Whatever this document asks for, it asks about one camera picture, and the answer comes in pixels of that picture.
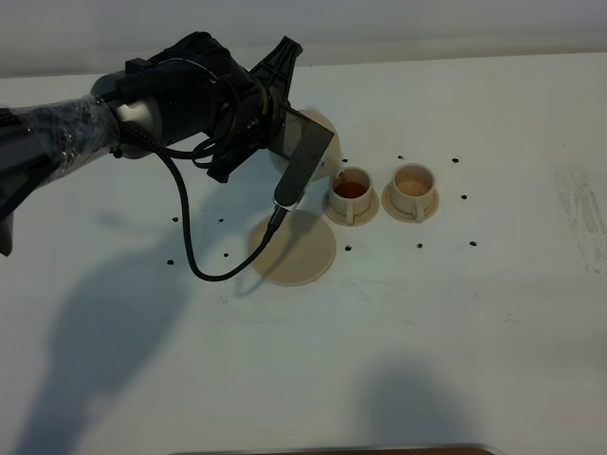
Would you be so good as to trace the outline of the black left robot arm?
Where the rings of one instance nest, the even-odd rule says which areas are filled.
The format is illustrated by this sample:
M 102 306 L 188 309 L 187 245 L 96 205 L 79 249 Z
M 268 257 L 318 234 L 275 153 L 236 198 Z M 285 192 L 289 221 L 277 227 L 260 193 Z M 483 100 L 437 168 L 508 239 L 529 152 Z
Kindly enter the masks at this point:
M 128 61 L 82 97 L 1 111 L 1 252 L 13 213 L 36 189 L 106 155 L 140 159 L 159 148 L 214 180 L 277 147 L 302 47 L 284 38 L 252 69 L 209 33 Z

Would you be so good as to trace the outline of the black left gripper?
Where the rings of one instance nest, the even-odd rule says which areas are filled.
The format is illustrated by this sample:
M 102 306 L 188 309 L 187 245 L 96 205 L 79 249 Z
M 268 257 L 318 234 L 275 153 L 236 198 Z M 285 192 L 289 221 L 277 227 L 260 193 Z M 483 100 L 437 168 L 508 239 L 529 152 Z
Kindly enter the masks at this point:
M 245 71 L 252 86 L 238 87 L 240 100 L 235 131 L 208 163 L 207 175 L 227 183 L 230 174 L 260 149 L 274 150 L 290 107 L 288 95 L 297 58 L 303 48 L 284 36 L 257 65 Z

